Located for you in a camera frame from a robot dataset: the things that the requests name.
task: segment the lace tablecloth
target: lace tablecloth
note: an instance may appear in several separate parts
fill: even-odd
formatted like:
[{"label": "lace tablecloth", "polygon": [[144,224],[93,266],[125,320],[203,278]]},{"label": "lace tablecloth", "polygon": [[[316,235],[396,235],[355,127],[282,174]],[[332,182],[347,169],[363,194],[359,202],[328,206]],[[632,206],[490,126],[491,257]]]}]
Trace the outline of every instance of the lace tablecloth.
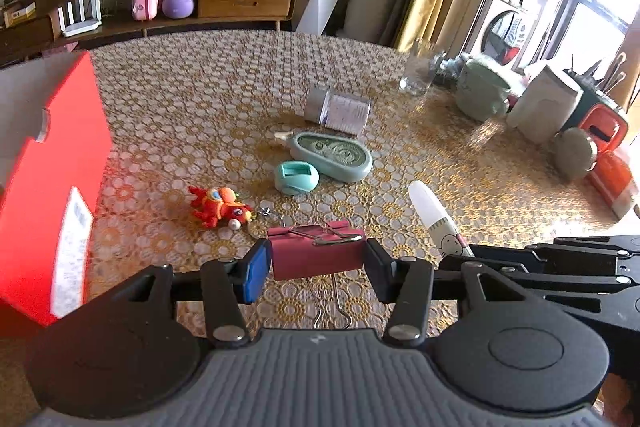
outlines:
[{"label": "lace tablecloth", "polygon": [[[187,271],[248,251],[254,240],[244,228],[206,230],[190,216],[190,184],[226,185],[290,224],[348,217],[393,256],[434,263],[438,252],[408,199],[412,180],[436,192],[472,243],[523,247],[591,233],[614,219],[587,182],[562,184],[545,152],[497,123],[470,121],[448,92],[400,95],[406,57],[389,48],[289,32],[209,31],[112,44],[92,51],[92,60],[114,145],[91,245],[91,296],[149,264]],[[290,159],[273,133],[317,129],[300,117],[312,86],[373,101],[360,139],[374,167],[351,185],[321,176],[312,194],[291,198],[273,187],[274,166]],[[341,327],[329,277],[313,282],[321,326]],[[364,270],[339,274],[338,297],[356,327],[382,329],[390,310]],[[316,315],[302,280],[271,277],[258,302],[242,308],[253,331],[311,328]],[[433,303],[430,330],[455,316],[452,303]],[[204,334],[200,303],[181,303],[178,319]]]}]

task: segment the black gripper pad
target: black gripper pad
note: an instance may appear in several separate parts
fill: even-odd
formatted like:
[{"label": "black gripper pad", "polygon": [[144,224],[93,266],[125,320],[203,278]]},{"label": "black gripper pad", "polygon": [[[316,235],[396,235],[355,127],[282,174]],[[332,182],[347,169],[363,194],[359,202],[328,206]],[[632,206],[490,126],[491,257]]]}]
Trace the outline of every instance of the black gripper pad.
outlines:
[{"label": "black gripper pad", "polygon": [[422,353],[385,346],[373,330],[262,330],[260,339],[248,347],[213,351],[181,393],[153,410],[93,421],[45,409],[26,425],[597,427],[607,423],[590,407],[539,419],[481,409],[442,383]]}]

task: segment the pink suitcase toy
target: pink suitcase toy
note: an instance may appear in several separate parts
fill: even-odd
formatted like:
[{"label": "pink suitcase toy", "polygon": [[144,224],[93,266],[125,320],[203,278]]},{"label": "pink suitcase toy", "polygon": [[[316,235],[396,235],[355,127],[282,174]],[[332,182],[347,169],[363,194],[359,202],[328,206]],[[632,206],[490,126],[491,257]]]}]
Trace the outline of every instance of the pink suitcase toy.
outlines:
[{"label": "pink suitcase toy", "polygon": [[149,21],[158,15],[160,0],[131,0],[131,13],[137,21]]}]

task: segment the ceramic mug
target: ceramic mug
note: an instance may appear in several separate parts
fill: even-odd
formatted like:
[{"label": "ceramic mug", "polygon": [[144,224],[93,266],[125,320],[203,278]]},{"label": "ceramic mug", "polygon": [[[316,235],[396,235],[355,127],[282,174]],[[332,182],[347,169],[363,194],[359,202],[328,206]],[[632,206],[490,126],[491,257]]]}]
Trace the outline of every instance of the ceramic mug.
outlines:
[{"label": "ceramic mug", "polygon": [[456,103],[474,120],[485,121],[507,114],[511,86],[499,74],[476,60],[469,60],[458,78]]}]

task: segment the binder clip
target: binder clip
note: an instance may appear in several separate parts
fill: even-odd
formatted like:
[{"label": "binder clip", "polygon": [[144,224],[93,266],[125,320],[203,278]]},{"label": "binder clip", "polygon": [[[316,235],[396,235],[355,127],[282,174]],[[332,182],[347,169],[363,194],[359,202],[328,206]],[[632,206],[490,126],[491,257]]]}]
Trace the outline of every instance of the binder clip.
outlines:
[{"label": "binder clip", "polygon": [[268,230],[271,241],[273,278],[275,280],[305,279],[318,313],[314,328],[322,319],[319,298],[310,278],[331,275],[334,300],[340,315],[347,319],[346,329],[353,318],[338,300],[335,274],[362,268],[366,236],[363,230],[351,228],[348,219],[301,227],[276,227]]}]

